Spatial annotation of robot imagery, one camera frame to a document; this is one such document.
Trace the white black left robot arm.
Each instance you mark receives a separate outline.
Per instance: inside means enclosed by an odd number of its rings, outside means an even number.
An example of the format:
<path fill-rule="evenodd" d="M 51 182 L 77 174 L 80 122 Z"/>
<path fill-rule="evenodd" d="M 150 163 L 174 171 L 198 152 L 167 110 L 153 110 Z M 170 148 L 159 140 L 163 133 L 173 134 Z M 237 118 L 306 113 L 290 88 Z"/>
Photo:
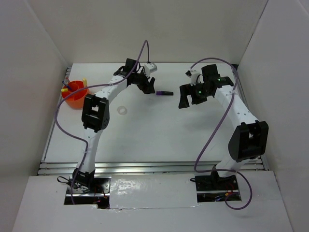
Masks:
<path fill-rule="evenodd" d="M 87 94 L 84 99 L 82 122 L 84 140 L 87 144 L 82 160 L 73 171 L 73 183 L 83 192 L 89 193 L 95 188 L 95 157 L 99 139 L 110 122 L 110 103 L 129 85 L 136 85 L 144 94 L 154 94 L 155 78 L 150 74 L 157 71 L 154 63 L 147 62 L 138 67 L 136 60 L 128 58 L 124 66 L 114 74 L 107 86 L 95 94 Z"/>

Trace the blue ballpoint pen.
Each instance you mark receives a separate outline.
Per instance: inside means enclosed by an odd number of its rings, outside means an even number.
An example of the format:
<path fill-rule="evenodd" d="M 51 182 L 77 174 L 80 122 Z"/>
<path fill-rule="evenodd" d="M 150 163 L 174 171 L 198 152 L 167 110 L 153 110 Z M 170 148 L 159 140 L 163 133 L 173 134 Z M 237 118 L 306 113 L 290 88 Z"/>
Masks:
<path fill-rule="evenodd" d="M 69 83 L 70 80 L 67 77 L 65 77 L 65 79 L 62 81 L 63 86 L 66 87 L 69 91 L 72 91 L 72 88 L 70 87 Z"/>

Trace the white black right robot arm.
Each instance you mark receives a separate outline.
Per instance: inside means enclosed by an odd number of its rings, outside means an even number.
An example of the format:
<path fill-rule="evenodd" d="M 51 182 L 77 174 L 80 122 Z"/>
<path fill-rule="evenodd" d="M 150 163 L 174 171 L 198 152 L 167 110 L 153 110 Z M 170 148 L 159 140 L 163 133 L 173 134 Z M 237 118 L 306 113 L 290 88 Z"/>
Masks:
<path fill-rule="evenodd" d="M 217 66 L 206 65 L 201 71 L 190 69 L 186 75 L 189 84 L 180 86 L 178 108 L 188 108 L 215 98 L 225 110 L 234 132 L 228 143 L 228 154 L 224 156 L 211 173 L 211 185 L 222 189 L 227 179 L 234 175 L 249 160 L 254 160 L 266 151 L 269 126 L 255 117 L 236 93 L 235 84 L 228 76 L 221 76 Z"/>

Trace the pale yellow highlighter marker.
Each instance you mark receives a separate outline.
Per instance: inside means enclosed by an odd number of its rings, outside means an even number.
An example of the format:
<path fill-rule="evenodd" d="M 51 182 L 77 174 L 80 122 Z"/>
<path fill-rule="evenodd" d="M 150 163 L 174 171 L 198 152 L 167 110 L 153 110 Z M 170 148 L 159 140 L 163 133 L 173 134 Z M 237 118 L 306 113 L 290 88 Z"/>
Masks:
<path fill-rule="evenodd" d="M 87 80 L 85 78 L 83 78 L 83 86 L 87 87 Z"/>

